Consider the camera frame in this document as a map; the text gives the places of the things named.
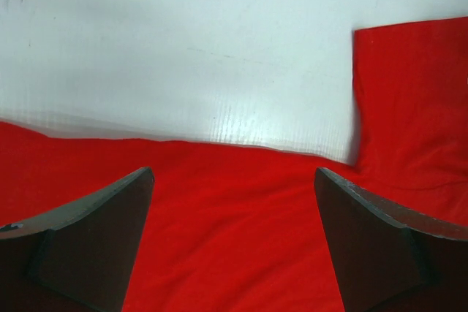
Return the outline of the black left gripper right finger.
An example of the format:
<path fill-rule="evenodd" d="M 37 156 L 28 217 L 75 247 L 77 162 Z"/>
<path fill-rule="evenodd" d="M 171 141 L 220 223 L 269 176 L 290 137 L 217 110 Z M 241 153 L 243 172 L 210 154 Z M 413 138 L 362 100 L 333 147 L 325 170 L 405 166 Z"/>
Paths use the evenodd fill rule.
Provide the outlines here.
<path fill-rule="evenodd" d="M 466 311 L 467 228 L 319 168 L 314 191 L 346 311 Z"/>

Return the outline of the red t shirt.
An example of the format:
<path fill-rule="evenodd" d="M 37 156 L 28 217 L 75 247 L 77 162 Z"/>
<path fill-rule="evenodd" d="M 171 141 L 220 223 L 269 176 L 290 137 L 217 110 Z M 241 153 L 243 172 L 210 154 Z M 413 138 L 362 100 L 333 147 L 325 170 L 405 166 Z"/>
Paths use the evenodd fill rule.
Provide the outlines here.
<path fill-rule="evenodd" d="M 1 226 L 148 167 L 154 188 L 122 311 L 346 311 L 314 176 L 329 169 L 467 228 L 467 19 L 361 29 L 355 165 L 260 148 L 61 139 L 1 124 Z"/>

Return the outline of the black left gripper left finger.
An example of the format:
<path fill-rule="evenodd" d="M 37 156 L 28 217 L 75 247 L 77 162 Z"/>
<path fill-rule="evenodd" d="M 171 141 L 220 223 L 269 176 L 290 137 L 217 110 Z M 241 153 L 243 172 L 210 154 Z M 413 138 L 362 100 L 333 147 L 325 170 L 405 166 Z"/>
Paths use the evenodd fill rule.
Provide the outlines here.
<path fill-rule="evenodd" d="M 1 226 L 1 310 L 122 311 L 153 188 L 143 167 Z"/>

